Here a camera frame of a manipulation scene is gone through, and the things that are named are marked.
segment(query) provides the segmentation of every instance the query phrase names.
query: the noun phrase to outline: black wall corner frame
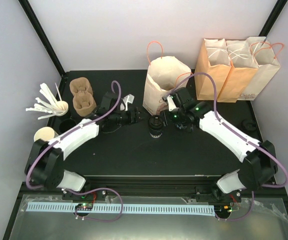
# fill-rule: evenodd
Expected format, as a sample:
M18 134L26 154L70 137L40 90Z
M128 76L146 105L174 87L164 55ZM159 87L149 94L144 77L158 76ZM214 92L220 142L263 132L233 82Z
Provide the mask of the black wall corner frame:
M23 10L25 11L30 23L34 27L39 39L41 40L42 44L44 45L50 59L53 61L59 75L63 77L65 75L65 70L62 67L60 60L58 59L58 56L56 55L48 37L46 36L38 18L36 17L30 3L28 0L18 0L21 4Z
M33 25L39 39L43 43L50 59L53 61L59 75L63 77L65 75L65 70L61 65L61 62L56 55L48 37L46 36L38 18L36 17L29 0L18 0L19 3L21 4L22 8L24 9L30 23ZM259 33L260 37L267 36L273 27L275 21L278 19L281 11L283 10L285 4L287 3L288 0L277 0L273 10L271 11L270 15L268 16L262 30Z
M268 16L262 30L258 35L259 37L266 37L269 34L271 28L273 27L275 21L278 19L287 2L288 0L277 0L275 6L273 7L273 10L270 12L270 15Z

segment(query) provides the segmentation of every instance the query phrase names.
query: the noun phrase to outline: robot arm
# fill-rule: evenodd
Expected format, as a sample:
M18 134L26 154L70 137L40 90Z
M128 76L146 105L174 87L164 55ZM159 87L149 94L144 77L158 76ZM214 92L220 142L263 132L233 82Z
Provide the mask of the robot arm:
M241 168L222 176L216 186L220 194L235 190L257 190L277 172L277 164L268 156L248 143L260 146L275 156L272 143L248 136L211 110L204 101L193 99L185 87L181 87L167 97L170 117L181 128L195 125L209 133L230 149L242 163Z
M102 120L90 123L99 116L106 114L116 104L117 99L117 94L107 92L100 106L89 116L86 116L75 127L77 128L75 131L72 131L70 134L65 132L51 139L49 142L41 139L34 142L25 167L25 174L28 174L30 167L41 152L45 148L52 146L32 170L30 175L31 180L36 184L45 186L49 190L61 188L79 192L85 185L86 179L75 172L65 170L65 159L82 144L97 137L100 131L112 126L134 124L143 119L143 114L137 107L128 106L128 103L132 103L133 101L130 100L132 96L128 95L120 108L123 110L116 109Z

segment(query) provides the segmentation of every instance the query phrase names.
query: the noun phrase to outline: paper cup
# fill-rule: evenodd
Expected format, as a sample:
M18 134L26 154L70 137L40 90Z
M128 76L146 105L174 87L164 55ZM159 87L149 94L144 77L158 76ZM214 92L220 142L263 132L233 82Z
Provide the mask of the paper cup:
M64 109L64 112L61 114L56 114L56 116L58 116L61 120L69 119L71 116L69 111L69 104L66 101L58 101L57 104L60 105L62 109Z
M37 130L37 132L34 134L34 142L42 139L43 141L49 141L53 138L56 138L58 136L58 133L54 131L53 128L49 126L45 126Z

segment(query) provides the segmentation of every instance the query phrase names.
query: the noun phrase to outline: orange bag handle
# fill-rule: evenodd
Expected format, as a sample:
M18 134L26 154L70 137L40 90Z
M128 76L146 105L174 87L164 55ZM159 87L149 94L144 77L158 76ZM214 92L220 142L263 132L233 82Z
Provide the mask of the orange bag handle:
M147 49L146 49L146 56L147 56L147 60L149 62L149 65L151 65L151 61L150 61L150 58L149 58L149 46L152 44L152 43L156 43L156 44L159 44L160 47L162 48L162 54L160 56L160 58L163 57L163 46L162 44L159 42L159 41L151 41L148 45L147 45Z
M174 88L176 87L176 84L178 83L179 78L182 77L182 76L185 75L185 74L191 74L191 75L192 75L193 73L192 73L192 72L186 72L186 73L182 73L181 75L179 75L179 76L176 78Z
M263 49L272 49L274 45L277 45L277 44L281 45L282 47L281 47L280 50L275 54L274 59L277 58L277 56L280 54L280 52L282 51L282 49L283 49L284 46L285 46L285 45L284 45L283 43L281 43L281 42L276 42L276 43L274 43L274 44L269 44L268 42L265 42L265 41L259 41L259 42L254 42L253 44L251 44L251 45L249 46L249 48L251 48L251 47L252 47L253 45L255 45L255 44L268 44L269 47L263 47L263 48L261 48L260 50L258 50L257 52L255 52L255 53L253 54L253 56L255 56L255 54L257 54L259 51L261 51L261 50L263 50Z

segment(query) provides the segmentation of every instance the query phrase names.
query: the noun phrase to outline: small black cup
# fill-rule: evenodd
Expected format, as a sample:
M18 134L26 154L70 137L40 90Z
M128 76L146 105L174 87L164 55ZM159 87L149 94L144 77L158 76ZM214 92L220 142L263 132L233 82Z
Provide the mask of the small black cup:
M76 126L76 121L73 119L65 119L62 121L58 127L58 130L61 134L65 133L66 131L70 130L71 128Z
M153 115L148 119L149 134L152 138L159 138L163 132L163 120L159 115Z

